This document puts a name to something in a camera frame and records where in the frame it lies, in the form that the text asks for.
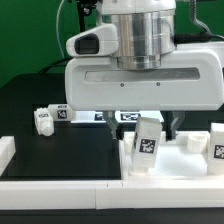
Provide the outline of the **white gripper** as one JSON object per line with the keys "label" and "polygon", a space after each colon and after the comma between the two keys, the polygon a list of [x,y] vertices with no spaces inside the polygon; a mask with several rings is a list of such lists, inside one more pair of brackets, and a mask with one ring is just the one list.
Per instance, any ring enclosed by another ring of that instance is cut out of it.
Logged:
{"label": "white gripper", "polygon": [[112,138],[122,140],[116,110],[161,110],[166,140],[176,138],[184,111],[217,110],[224,104],[224,41],[180,44],[152,70],[120,69],[112,56],[118,34],[100,25],[70,38],[65,69],[67,103],[75,111],[104,111]]}

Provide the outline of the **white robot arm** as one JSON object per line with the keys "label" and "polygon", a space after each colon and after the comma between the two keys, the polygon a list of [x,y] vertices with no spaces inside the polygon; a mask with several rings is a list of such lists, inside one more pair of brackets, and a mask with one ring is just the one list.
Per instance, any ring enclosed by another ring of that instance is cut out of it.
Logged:
{"label": "white robot arm", "polygon": [[224,37],[196,17],[202,31],[176,34],[177,0],[85,0],[97,10],[95,28],[66,43],[66,100],[75,111],[101,111],[115,139],[117,111],[171,111],[170,138],[187,111],[224,105]]}

